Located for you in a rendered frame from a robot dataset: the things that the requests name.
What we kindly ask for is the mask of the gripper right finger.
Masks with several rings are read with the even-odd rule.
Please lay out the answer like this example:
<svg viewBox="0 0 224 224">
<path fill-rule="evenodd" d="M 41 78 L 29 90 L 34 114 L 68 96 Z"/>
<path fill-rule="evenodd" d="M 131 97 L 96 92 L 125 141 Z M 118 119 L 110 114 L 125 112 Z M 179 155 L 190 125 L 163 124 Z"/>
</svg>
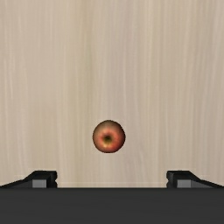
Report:
<svg viewBox="0 0 224 224">
<path fill-rule="evenodd" d="M 222 185 L 203 180 L 190 171 L 168 171 L 167 188 L 222 188 Z"/>
</svg>

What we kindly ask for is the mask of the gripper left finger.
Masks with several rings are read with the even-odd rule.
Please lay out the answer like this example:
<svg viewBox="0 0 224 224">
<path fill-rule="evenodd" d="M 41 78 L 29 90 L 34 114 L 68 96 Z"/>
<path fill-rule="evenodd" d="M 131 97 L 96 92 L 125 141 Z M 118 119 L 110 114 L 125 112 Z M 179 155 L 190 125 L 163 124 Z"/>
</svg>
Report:
<svg viewBox="0 0 224 224">
<path fill-rule="evenodd" d="M 0 188 L 57 188 L 56 171 L 34 171 L 26 178 L 0 185 Z"/>
</svg>

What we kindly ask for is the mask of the red apple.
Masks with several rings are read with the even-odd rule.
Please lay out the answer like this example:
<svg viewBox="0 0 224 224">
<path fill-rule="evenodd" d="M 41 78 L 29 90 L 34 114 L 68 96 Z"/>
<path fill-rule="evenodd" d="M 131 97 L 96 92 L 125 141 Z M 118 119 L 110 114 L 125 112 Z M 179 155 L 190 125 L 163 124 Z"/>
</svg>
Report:
<svg viewBox="0 0 224 224">
<path fill-rule="evenodd" d="M 115 153 L 125 143 L 126 135 L 123 127 L 115 121 L 106 120 L 100 122 L 93 132 L 95 148 L 103 153 Z"/>
</svg>

